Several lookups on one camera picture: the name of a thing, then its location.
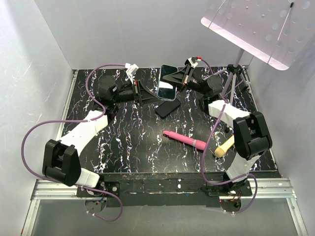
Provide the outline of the phone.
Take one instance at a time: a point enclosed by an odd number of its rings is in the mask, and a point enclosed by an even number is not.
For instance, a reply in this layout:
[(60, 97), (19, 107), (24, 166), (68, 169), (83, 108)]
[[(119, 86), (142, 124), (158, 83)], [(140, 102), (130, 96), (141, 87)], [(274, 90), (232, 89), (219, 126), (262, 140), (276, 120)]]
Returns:
[(178, 68), (170, 65), (162, 65), (160, 68), (157, 96), (164, 101), (174, 101), (176, 98), (177, 88), (168, 82), (165, 82), (163, 77), (173, 74), (178, 71)]

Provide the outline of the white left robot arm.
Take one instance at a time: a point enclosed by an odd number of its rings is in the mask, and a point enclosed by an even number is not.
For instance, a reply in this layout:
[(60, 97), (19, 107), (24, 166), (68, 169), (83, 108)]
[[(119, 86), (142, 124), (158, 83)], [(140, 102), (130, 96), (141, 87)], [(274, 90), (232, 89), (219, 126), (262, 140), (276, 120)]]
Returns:
[(111, 76), (101, 78), (95, 98), (85, 122), (79, 123), (58, 141), (46, 143), (42, 173), (67, 186), (87, 186), (88, 191), (98, 197), (104, 193), (105, 185), (99, 174), (81, 167), (79, 156), (82, 150), (115, 118), (119, 103), (133, 101), (144, 106), (156, 103), (158, 98), (138, 80), (128, 80), (119, 87)]

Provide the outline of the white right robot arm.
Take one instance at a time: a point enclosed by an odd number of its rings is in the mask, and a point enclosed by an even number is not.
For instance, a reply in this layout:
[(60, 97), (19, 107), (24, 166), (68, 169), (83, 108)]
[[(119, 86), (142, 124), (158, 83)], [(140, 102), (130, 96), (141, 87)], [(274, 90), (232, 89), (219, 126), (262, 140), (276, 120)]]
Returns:
[(230, 167), (224, 173), (223, 182), (205, 180), (211, 186), (222, 186), (227, 195), (234, 195), (241, 189), (241, 183), (250, 176), (253, 164), (272, 147), (272, 139), (264, 115), (261, 112), (249, 113), (240, 110), (220, 98), (223, 90), (222, 80), (218, 75), (206, 79), (196, 78), (194, 68), (184, 69), (160, 77), (161, 82), (169, 83), (177, 90), (185, 88), (202, 94), (200, 109), (232, 127), (236, 155)]

